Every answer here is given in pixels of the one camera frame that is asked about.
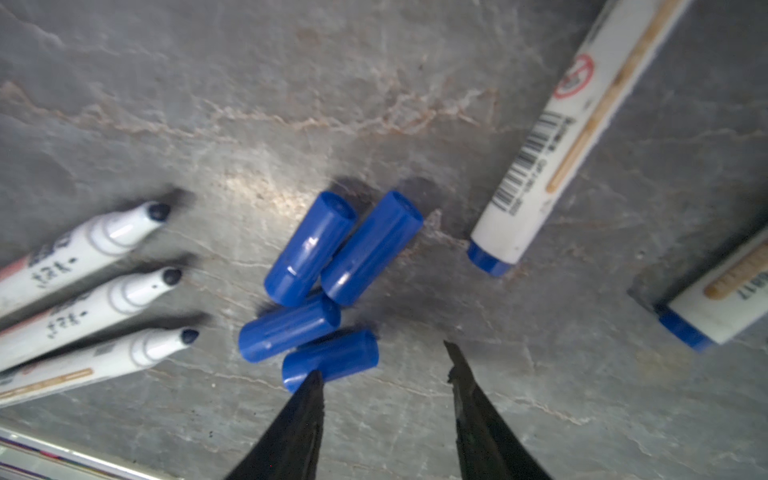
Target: marker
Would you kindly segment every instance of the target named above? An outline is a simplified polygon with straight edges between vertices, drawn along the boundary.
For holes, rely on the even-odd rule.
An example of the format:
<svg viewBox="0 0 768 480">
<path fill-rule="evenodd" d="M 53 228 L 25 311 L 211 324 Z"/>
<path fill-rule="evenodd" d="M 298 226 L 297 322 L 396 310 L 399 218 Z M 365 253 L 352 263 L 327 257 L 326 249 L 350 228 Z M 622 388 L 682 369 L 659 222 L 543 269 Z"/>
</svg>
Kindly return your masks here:
<svg viewBox="0 0 768 480">
<path fill-rule="evenodd" d="M 170 207 L 147 202 L 99 215 L 0 270 L 0 317 L 118 261 L 165 223 Z"/>
<path fill-rule="evenodd" d="M 472 231 L 470 260 L 516 264 L 692 0 L 608 2 Z"/>
<path fill-rule="evenodd" d="M 661 311 L 661 324 L 692 349 L 721 345 L 768 313 L 768 226 Z"/>
<path fill-rule="evenodd" d="M 0 332 L 0 372 L 144 311 L 176 288 L 181 270 L 119 276 Z"/>
<path fill-rule="evenodd" d="M 0 375 L 0 408 L 151 368 L 186 349 L 197 330 L 146 329 Z"/>
</svg>

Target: gray marble table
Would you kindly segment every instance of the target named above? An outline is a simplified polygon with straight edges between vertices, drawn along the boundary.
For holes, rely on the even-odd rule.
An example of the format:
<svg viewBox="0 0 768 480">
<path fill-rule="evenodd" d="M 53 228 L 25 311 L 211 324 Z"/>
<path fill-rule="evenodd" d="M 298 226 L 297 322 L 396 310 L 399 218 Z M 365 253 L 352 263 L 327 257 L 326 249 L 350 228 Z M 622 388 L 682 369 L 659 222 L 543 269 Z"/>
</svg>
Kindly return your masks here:
<svg viewBox="0 0 768 480">
<path fill-rule="evenodd" d="M 443 339 L 555 478 L 767 477 L 768 322 L 697 355 L 644 308 L 766 219 L 763 0 L 696 2 L 520 266 L 495 280 L 466 259 L 602 3 L 0 0 L 0 263 L 170 195 L 165 230 L 46 302 L 178 262 L 182 286 L 105 335 L 202 330 L 0 416 L 223 477 L 289 398 L 282 357 L 237 352 L 267 269 L 321 190 L 364 207 L 398 187 L 427 222 L 344 313 L 381 364 L 326 387 L 319 478 L 459 477 Z"/>
</svg>

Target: sticker label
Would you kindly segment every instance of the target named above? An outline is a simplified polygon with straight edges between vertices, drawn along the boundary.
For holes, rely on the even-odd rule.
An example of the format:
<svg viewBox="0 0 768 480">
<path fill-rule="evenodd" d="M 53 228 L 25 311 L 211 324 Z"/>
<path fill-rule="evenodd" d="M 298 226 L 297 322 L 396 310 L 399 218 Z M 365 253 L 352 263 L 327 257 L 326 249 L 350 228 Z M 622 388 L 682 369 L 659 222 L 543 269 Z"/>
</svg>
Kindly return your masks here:
<svg viewBox="0 0 768 480">
<path fill-rule="evenodd" d="M 552 96 L 561 99 L 576 95 L 584 90 L 593 75 L 594 60 L 592 57 L 585 53 L 577 56 L 571 67 L 565 72 Z"/>
</svg>

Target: blue marker cap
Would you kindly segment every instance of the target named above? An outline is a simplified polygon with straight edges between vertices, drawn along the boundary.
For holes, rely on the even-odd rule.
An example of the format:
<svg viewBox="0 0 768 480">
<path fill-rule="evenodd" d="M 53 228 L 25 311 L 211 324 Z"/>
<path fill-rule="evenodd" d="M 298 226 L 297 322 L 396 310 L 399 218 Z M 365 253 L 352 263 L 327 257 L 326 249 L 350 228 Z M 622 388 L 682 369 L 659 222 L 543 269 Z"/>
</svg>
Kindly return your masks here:
<svg viewBox="0 0 768 480">
<path fill-rule="evenodd" d="M 340 305 L 355 303 L 423 224 L 407 198 L 389 192 L 321 273 L 326 295 Z"/>
<path fill-rule="evenodd" d="M 511 263 L 505 263 L 498 258 L 492 256 L 482 248 L 478 247 L 478 244 L 473 240 L 469 244 L 469 250 L 467 255 L 472 263 L 479 266 L 481 270 L 490 273 L 492 276 L 502 276 L 512 268 Z"/>
<path fill-rule="evenodd" d="M 339 324 L 339 306 L 323 294 L 314 295 L 301 306 L 284 308 L 246 323 L 237 345 L 245 360 L 256 363 L 328 335 Z"/>
<path fill-rule="evenodd" d="M 356 221 L 357 213 L 343 198 L 322 192 L 264 279 L 270 298 L 300 305 Z"/>
<path fill-rule="evenodd" d="M 659 317 L 659 321 L 662 325 L 666 326 L 670 332 L 674 333 L 677 338 L 683 340 L 686 345 L 697 352 L 703 352 L 708 346 L 714 344 L 708 336 L 704 335 L 696 329 L 696 327 L 686 322 L 682 316 L 677 315 L 672 310 L 667 309 L 661 317 Z"/>
<path fill-rule="evenodd" d="M 376 337 L 369 330 L 363 330 L 315 345 L 305 345 L 286 355 L 283 360 L 283 384 L 293 393 L 313 370 L 319 370 L 323 381 L 330 382 L 372 369 L 378 364 Z"/>
</svg>

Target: black marker tip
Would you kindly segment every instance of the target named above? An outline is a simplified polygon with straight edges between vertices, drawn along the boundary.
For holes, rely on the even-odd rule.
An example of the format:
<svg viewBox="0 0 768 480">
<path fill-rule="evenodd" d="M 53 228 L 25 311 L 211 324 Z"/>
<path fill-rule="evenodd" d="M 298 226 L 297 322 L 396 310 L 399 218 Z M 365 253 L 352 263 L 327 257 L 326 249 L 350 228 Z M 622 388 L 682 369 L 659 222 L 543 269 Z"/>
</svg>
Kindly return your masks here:
<svg viewBox="0 0 768 480">
<path fill-rule="evenodd" d="M 184 345 L 190 345 L 192 342 L 194 342 L 197 339 L 197 336 L 199 335 L 200 335 L 200 332 L 198 332 L 197 330 L 185 329 L 181 333 L 181 342 Z"/>
<path fill-rule="evenodd" d="M 151 204 L 149 208 L 147 208 L 147 213 L 152 220 L 156 222 L 164 222 L 165 219 L 168 218 L 168 214 L 170 214 L 170 205 Z"/>
<path fill-rule="evenodd" d="M 168 286 L 173 286 L 181 280 L 181 270 L 178 268 L 169 268 L 163 272 L 163 281 Z"/>
</svg>

